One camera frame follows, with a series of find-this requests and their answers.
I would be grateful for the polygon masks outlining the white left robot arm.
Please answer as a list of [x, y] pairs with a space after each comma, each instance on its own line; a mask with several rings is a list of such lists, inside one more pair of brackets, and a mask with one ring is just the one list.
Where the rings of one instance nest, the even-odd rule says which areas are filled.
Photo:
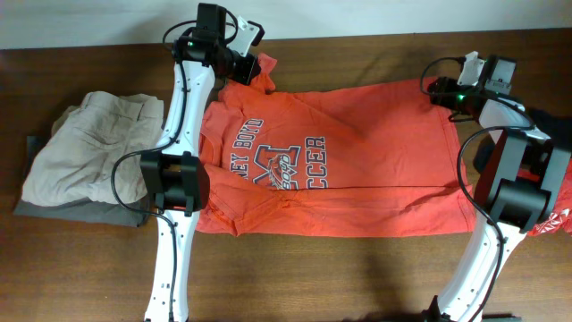
[[156, 267], [144, 319], [186, 322], [193, 235], [210, 182], [199, 159], [199, 134], [209, 96], [219, 78], [248, 85], [260, 73], [250, 48], [263, 27], [219, 4], [201, 3], [190, 28], [173, 43], [174, 88], [155, 148], [140, 157], [147, 192], [158, 212]]

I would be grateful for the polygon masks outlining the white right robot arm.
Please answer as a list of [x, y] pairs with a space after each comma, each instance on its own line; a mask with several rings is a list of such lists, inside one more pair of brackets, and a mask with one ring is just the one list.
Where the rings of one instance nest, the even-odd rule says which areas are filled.
[[494, 146], [473, 192], [458, 179], [476, 224], [454, 276], [422, 312], [423, 321], [484, 320], [511, 252], [554, 209], [571, 157], [509, 94], [515, 60], [477, 52], [454, 60], [460, 66], [456, 79], [440, 77], [420, 89], [433, 104], [478, 123]]

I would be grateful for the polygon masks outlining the orange soccer t-shirt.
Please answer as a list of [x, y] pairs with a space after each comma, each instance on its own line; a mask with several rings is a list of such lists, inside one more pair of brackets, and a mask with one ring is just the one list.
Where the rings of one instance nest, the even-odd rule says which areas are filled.
[[206, 110], [200, 158], [211, 190], [202, 233], [410, 237], [465, 233], [450, 112], [416, 80], [328, 92], [276, 90], [273, 58]]

